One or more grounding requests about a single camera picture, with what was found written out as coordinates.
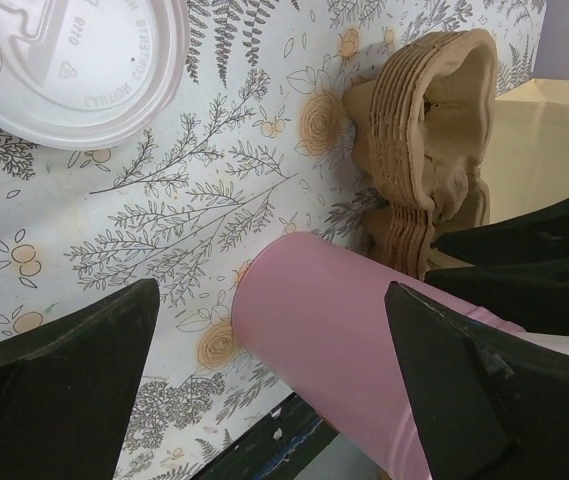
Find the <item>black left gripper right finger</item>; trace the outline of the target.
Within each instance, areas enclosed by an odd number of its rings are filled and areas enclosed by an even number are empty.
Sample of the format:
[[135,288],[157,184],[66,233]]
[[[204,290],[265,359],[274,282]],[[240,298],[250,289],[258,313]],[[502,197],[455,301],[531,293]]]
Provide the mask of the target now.
[[435,479],[569,479],[569,355],[390,283],[385,307]]

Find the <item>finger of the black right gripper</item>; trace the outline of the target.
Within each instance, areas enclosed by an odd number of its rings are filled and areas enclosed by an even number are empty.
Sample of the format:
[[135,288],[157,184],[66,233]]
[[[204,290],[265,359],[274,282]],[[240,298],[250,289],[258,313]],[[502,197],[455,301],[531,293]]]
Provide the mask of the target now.
[[498,223],[441,234],[431,245],[433,271],[569,262],[569,197]]
[[432,270],[425,282],[529,332],[569,336],[569,259]]

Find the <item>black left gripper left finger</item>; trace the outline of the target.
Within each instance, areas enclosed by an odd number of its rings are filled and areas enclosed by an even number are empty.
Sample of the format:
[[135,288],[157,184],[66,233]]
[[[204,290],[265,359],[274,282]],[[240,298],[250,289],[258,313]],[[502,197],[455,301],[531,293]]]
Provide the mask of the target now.
[[139,280],[0,342],[0,479],[110,479],[160,306]]

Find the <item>brown cardboard cup carrier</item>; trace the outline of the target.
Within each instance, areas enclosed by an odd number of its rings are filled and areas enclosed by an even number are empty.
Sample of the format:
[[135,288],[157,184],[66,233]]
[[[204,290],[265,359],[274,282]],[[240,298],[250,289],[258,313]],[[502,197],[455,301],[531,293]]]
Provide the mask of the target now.
[[431,32],[343,96],[352,158],[386,206],[366,212],[371,257],[413,278],[443,233],[487,223],[481,164],[492,133],[497,47],[485,29]]

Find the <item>pink straw holder cup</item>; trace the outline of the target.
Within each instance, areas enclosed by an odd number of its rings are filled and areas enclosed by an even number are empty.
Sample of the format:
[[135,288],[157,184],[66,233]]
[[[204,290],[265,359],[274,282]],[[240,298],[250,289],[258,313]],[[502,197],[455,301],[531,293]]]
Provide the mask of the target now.
[[427,479],[384,297],[397,281],[509,333],[520,326],[433,286],[298,232],[268,245],[236,290],[239,344],[393,479]]

